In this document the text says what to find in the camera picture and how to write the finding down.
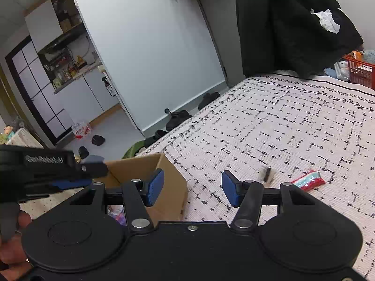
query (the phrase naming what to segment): baseboard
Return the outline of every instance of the baseboard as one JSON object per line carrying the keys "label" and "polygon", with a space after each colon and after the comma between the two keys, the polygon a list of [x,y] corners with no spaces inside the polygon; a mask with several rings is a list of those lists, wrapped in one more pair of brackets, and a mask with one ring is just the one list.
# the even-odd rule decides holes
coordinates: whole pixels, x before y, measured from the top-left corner
{"label": "baseboard", "polygon": [[[223,94],[227,90],[228,90],[228,86],[226,85],[226,82],[225,81],[220,82],[216,86],[213,86],[213,87],[203,91],[202,93],[198,94],[191,101],[182,104],[179,108],[175,109],[175,111],[187,110],[190,113],[190,115],[193,116],[198,111],[198,105],[203,100],[203,96],[206,93],[219,92],[220,94]],[[154,135],[156,130],[165,129],[165,125],[169,121],[169,119],[170,119],[169,115],[166,114],[164,117],[162,117],[161,119],[156,121],[154,124],[152,124],[151,126],[146,128],[143,131],[143,134],[147,138],[147,137],[150,137],[150,136]]]}

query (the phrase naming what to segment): red plastic basket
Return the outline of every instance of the red plastic basket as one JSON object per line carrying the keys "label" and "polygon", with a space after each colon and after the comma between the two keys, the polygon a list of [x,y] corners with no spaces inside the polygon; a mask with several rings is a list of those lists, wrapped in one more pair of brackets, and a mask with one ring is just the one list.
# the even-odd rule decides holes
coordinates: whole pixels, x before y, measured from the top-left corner
{"label": "red plastic basket", "polygon": [[375,90],[375,64],[355,60],[350,55],[344,59],[349,64],[350,82]]}

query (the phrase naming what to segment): floor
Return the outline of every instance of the floor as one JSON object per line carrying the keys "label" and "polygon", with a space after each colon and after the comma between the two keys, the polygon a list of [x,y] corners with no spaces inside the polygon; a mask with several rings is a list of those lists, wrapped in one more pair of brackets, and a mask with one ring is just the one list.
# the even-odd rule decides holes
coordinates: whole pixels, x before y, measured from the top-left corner
{"label": "floor", "polygon": [[[91,143],[95,134],[106,139],[104,144],[95,146]],[[144,137],[131,124],[125,112],[118,110],[94,127],[89,136],[84,139],[74,139],[64,149],[72,150],[74,154],[78,155],[79,147],[84,146],[91,155],[99,155],[104,158],[104,161],[111,161],[121,159],[134,143],[143,139]]]}

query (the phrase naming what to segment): human hand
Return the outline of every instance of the human hand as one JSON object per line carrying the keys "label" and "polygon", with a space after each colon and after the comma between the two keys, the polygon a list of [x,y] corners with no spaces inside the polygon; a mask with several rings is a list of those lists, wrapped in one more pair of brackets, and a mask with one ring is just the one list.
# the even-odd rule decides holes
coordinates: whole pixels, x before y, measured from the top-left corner
{"label": "human hand", "polygon": [[[31,217],[24,211],[20,211],[18,215],[18,225],[20,230],[31,223]],[[25,252],[21,245],[21,235],[16,234],[6,243],[0,242],[0,261],[9,264],[9,269],[0,271],[8,281],[15,281],[23,276],[31,265],[26,261]]]}

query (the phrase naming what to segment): red snack wrapper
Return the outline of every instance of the red snack wrapper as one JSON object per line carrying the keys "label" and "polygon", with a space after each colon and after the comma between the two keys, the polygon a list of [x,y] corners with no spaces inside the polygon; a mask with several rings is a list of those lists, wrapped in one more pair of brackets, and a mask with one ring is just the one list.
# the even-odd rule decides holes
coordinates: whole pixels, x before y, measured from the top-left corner
{"label": "red snack wrapper", "polygon": [[308,174],[301,176],[291,183],[304,191],[309,191],[325,184],[326,182],[320,177],[319,171],[310,170]]}

